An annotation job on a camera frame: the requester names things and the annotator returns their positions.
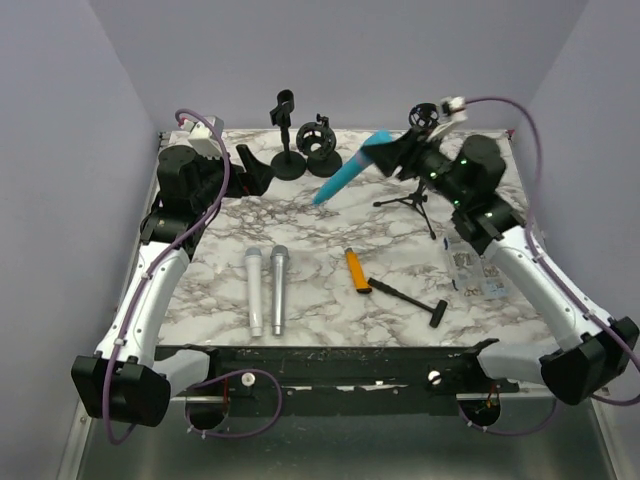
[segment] orange screwdriver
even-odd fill
[[[353,278],[353,284],[356,287],[356,291],[364,294],[371,293],[371,286],[367,283],[367,279],[364,276],[364,272],[362,271],[362,267],[360,266],[356,253],[352,248],[347,248],[345,250],[345,255],[347,257],[347,265],[349,265],[349,271],[351,272],[351,278]]]

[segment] mini tripod stand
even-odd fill
[[[426,220],[427,227],[429,228],[429,235],[431,236],[432,240],[435,240],[436,233],[433,231],[433,228],[431,227],[431,222],[429,221],[429,217],[427,217],[427,212],[425,212],[424,206],[422,205],[423,203],[427,203],[427,200],[429,199],[429,196],[426,193],[424,193],[426,189],[427,189],[426,183],[420,180],[420,183],[418,183],[418,188],[416,189],[416,191],[413,193],[410,193],[406,197],[394,198],[392,200],[385,200],[384,202],[373,202],[373,206],[381,207],[383,205],[388,205],[390,203],[402,203],[407,207],[411,207],[416,212],[418,212],[422,218]]]

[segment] silver screw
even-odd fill
[[[251,387],[254,383],[256,383],[256,376],[253,373],[247,372],[242,375],[242,384],[245,387]]]
[[[442,377],[440,376],[440,372],[437,370],[431,370],[427,375],[427,379],[431,385],[440,385],[442,383]]]

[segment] metal floor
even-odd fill
[[[518,429],[544,418],[548,399],[504,399],[496,427]],[[187,435],[182,406],[173,403],[155,429],[139,428],[120,447],[94,421],[80,479],[615,479],[589,402],[564,408],[545,431],[498,438],[473,431],[460,418],[284,417],[248,440]],[[234,431],[256,419],[232,419]]]

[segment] microphone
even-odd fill
[[[276,245],[271,250],[271,268],[273,269],[273,297],[271,301],[271,329],[273,334],[284,333],[286,272],[289,263],[289,250],[284,245]]]
[[[262,298],[260,295],[262,277],[262,253],[258,247],[248,248],[244,254],[247,268],[247,290],[249,295],[249,326],[252,337],[262,336]]]
[[[391,138],[391,133],[388,130],[379,130],[367,138],[362,146],[378,145],[392,141],[393,138]],[[373,161],[362,152],[362,147],[360,147],[356,154],[318,190],[318,193],[313,198],[313,204],[320,205],[329,200],[371,164],[373,164]]]

